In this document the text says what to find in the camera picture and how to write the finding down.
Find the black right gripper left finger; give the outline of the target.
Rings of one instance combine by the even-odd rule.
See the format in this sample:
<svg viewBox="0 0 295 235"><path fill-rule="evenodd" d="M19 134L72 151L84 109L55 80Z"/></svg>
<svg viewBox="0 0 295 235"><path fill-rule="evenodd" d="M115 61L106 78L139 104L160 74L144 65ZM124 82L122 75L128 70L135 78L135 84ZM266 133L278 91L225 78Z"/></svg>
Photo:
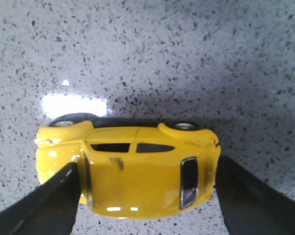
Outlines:
<svg viewBox="0 0 295 235"><path fill-rule="evenodd" d="M0 212L0 235L69 235L78 203L78 167L69 163L28 196Z"/></svg>

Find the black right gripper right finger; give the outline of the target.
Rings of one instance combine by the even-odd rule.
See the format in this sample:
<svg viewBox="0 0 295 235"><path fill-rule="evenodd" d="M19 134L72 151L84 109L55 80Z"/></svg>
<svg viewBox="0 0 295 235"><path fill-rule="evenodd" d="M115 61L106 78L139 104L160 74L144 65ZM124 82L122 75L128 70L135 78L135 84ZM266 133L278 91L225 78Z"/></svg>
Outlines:
<svg viewBox="0 0 295 235"><path fill-rule="evenodd" d="M231 235L295 235L295 201L221 156L216 191Z"/></svg>

